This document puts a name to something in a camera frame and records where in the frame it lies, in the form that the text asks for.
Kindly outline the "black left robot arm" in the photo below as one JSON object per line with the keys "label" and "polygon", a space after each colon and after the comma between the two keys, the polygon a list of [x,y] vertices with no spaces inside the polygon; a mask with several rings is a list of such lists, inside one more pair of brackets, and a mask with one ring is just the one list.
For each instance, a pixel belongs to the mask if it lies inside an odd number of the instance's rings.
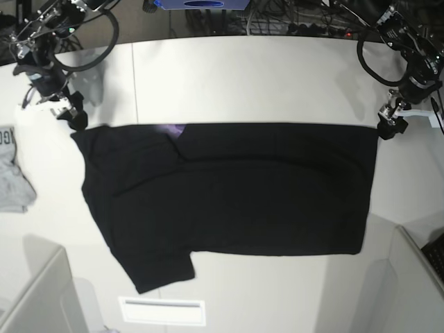
{"label": "black left robot arm", "polygon": [[[399,1],[339,1],[364,26],[357,40],[357,57],[363,70],[390,88],[388,101],[378,111],[380,138],[392,139],[408,127],[407,117],[428,117],[443,129],[443,102],[440,79],[443,70],[443,44],[424,32],[422,24],[405,12]],[[368,66],[364,43],[376,33],[390,49],[407,62],[399,80],[387,80]]]}

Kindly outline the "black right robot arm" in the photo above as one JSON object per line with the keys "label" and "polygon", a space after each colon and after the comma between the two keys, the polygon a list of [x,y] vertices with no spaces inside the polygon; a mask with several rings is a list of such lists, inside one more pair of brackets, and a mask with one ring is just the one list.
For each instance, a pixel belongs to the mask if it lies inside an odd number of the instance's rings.
{"label": "black right robot arm", "polygon": [[[12,33],[8,46],[16,66],[13,75],[22,73],[30,81],[30,89],[22,107],[31,102],[31,92],[40,95],[38,106],[50,110],[58,120],[66,121],[75,131],[85,130],[88,115],[84,111],[84,96],[71,92],[68,84],[74,73],[88,71],[99,65],[111,53],[119,37],[119,23],[107,8],[108,1],[47,1],[30,19],[24,20]],[[85,65],[69,66],[56,58],[56,48],[74,36],[81,26],[105,17],[112,26],[107,48]]]}

